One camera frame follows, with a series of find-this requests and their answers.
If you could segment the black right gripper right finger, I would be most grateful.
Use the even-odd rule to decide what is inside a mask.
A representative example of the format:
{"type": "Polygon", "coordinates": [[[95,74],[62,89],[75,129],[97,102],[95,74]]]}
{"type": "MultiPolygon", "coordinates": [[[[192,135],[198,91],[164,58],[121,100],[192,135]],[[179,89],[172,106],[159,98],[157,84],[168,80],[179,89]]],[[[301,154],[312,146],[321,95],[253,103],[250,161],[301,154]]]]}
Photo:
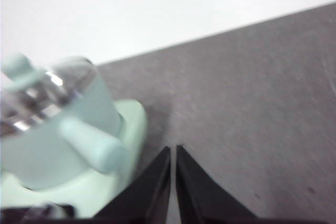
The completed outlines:
{"type": "Polygon", "coordinates": [[[256,220],[182,146],[176,147],[176,193],[181,220],[256,220]]]}

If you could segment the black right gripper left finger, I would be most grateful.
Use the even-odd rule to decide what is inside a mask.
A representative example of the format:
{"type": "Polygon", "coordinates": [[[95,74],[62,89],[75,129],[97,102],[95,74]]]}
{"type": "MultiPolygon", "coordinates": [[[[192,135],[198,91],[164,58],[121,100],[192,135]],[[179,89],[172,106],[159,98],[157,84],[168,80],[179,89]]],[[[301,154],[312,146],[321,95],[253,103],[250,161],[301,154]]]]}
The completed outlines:
{"type": "Polygon", "coordinates": [[[171,150],[164,147],[127,188],[102,208],[98,220],[165,220],[171,186],[171,150]]]}

